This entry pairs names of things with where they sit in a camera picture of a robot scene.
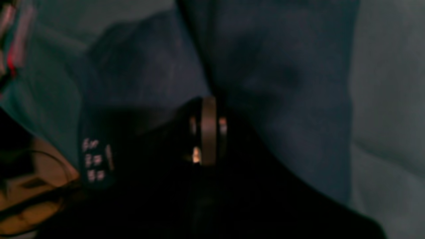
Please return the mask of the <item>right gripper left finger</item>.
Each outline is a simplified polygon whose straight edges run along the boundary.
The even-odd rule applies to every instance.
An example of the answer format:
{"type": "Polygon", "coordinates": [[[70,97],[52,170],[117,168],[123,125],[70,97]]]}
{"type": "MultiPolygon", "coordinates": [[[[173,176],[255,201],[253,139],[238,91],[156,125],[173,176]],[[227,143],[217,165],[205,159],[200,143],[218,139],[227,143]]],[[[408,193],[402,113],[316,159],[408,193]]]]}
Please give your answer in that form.
{"type": "Polygon", "coordinates": [[[197,118],[214,97],[178,109],[91,106],[110,130],[115,183],[48,220],[38,239],[199,239],[197,118]]]}

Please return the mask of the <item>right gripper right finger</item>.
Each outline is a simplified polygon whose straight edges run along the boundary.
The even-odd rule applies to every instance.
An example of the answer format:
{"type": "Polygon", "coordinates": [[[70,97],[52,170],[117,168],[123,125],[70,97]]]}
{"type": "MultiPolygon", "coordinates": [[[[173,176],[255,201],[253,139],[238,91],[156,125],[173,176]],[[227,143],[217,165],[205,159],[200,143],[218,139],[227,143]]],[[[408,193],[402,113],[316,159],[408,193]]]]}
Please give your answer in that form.
{"type": "Polygon", "coordinates": [[[278,162],[250,124],[202,112],[199,239],[385,239],[381,226],[316,191],[278,162]]]}

